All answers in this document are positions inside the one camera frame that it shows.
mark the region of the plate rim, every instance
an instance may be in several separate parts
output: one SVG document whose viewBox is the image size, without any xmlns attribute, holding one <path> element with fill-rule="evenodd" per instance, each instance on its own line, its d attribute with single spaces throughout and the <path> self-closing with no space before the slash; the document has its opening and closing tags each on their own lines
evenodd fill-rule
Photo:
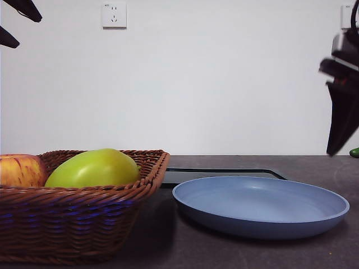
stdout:
<svg viewBox="0 0 359 269">
<path fill-rule="evenodd" d="M 337 196 L 338 198 L 340 198 L 344 203 L 345 203 L 345 209 L 342 210 L 341 212 L 337 213 L 337 214 L 334 214 L 334 215 L 330 215 L 328 217 L 323 217 L 321 219 L 317 219 L 317 220 L 309 220 L 309 221 L 265 221 L 265 220 L 255 220 L 255 219 L 247 219 L 247 218 L 239 218 L 239 217 L 233 217 L 233 216 L 226 216 L 226 215 L 220 215 L 220 214 L 215 214 L 213 212 L 209 212 L 209 211 L 205 211 L 205 210 L 201 210 L 201 209 L 198 209 L 198 208 L 195 208 L 191 205 L 189 205 L 188 203 L 186 202 L 183 202 L 181 199 L 179 199 L 179 197 L 176 195 L 176 190 L 178 188 L 180 188 L 182 185 L 184 184 L 187 184 L 188 182 L 193 182 L 193 181 L 197 181 L 197 180 L 206 180 L 206 179 L 209 179 L 209 178 L 260 178 L 260 179 L 268 179 L 268 180 L 277 180 L 277 181 L 281 181 L 283 182 L 283 184 L 300 184 L 300 185 L 305 185 L 307 187 L 311 187 L 311 188 L 318 188 L 318 189 L 321 189 L 321 190 L 324 190 L 326 192 L 329 192 L 335 196 Z M 191 180 L 188 180 L 188 181 L 185 181 L 185 182 L 182 182 L 180 183 L 179 185 L 175 186 L 173 189 L 172 189 L 172 196 L 174 197 L 174 199 L 176 201 L 178 201 L 179 203 L 189 207 L 189 208 L 192 208 L 194 210 L 197 210 L 197 211 L 201 211 L 203 213 L 206 213 L 206 214 L 210 214 L 210 215 L 213 215 L 213 216 L 217 216 L 217 217 L 224 217 L 224 218 L 228 218 L 228 219 L 233 219 L 233 220 L 237 220 L 237 221 L 250 221 L 250 222 L 257 222 L 257 223 L 268 223 L 268 224 L 309 224 L 309 223 L 314 223 L 314 222 L 322 222 L 322 221 L 328 221 L 328 220 L 332 220 L 332 219 L 336 219 L 338 217 L 341 217 L 341 216 L 345 216 L 345 214 L 349 211 L 350 209 L 350 204 L 349 202 L 341 195 L 331 191 L 331 190 L 328 190 L 328 189 L 325 189 L 325 188 L 322 188 L 322 187 L 319 187 L 319 186 L 316 186 L 316 185 L 312 185 L 312 184 L 307 184 L 307 183 L 303 183 L 303 182 L 297 182 L 297 181 L 292 181 L 292 180 L 285 180 L 285 179 L 277 179 L 277 178 L 263 178 L 263 177 L 250 177 L 250 176 L 236 176 L 236 175 L 230 175 L 230 176 L 217 176 L 217 177 L 205 177 L 205 178 L 196 178 L 196 179 L 191 179 Z"/>
</svg>

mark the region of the green fruit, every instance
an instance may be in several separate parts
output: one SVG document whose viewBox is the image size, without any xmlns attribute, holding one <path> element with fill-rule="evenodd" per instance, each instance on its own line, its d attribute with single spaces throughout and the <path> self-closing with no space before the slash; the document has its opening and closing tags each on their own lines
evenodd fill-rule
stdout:
<svg viewBox="0 0 359 269">
<path fill-rule="evenodd" d="M 123 185 L 140 179 L 139 167 L 114 149 L 85 151 L 65 161 L 49 176 L 45 187 L 82 188 Z"/>
<path fill-rule="evenodd" d="M 350 156 L 354 158 L 359 158 L 359 147 L 356 149 L 353 149 L 349 152 Z"/>
</svg>

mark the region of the red apple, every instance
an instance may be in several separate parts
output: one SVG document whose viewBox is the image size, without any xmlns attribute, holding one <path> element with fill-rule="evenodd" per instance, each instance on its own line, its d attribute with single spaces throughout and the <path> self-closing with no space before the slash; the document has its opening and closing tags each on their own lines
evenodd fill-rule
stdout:
<svg viewBox="0 0 359 269">
<path fill-rule="evenodd" d="M 45 165 L 29 154 L 0 155 L 0 184 L 16 187 L 43 187 L 47 180 Z"/>
</svg>

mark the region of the robotic arm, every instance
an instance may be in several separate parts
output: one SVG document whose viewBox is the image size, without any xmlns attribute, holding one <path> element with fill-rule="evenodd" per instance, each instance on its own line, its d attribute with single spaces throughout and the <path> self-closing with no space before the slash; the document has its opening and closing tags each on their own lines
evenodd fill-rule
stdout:
<svg viewBox="0 0 359 269">
<path fill-rule="evenodd" d="M 34 22 L 40 22 L 42 17 L 38 9 L 35 7 L 32 0 L 4 0 L 14 9 L 18 11 L 20 15 L 23 15 Z M 0 44 L 10 47 L 17 48 L 20 43 L 14 38 L 8 31 L 0 26 Z"/>
<path fill-rule="evenodd" d="M 351 15 L 351 28 L 333 40 L 333 59 L 320 63 L 319 71 L 334 77 L 327 82 L 332 99 L 332 125 L 326 152 L 335 155 L 359 127 L 359 34 L 356 28 L 356 0 Z"/>
</svg>

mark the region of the white wall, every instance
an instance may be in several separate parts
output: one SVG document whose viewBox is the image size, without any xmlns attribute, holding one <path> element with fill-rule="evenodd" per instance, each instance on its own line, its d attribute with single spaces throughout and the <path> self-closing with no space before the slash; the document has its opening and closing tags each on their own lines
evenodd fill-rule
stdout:
<svg viewBox="0 0 359 269">
<path fill-rule="evenodd" d="M 2 3 L 21 43 L 1 48 L 3 153 L 325 154 L 343 1 L 128 0 L 126 30 L 102 29 L 103 1 L 34 3 L 39 24 Z"/>
</svg>

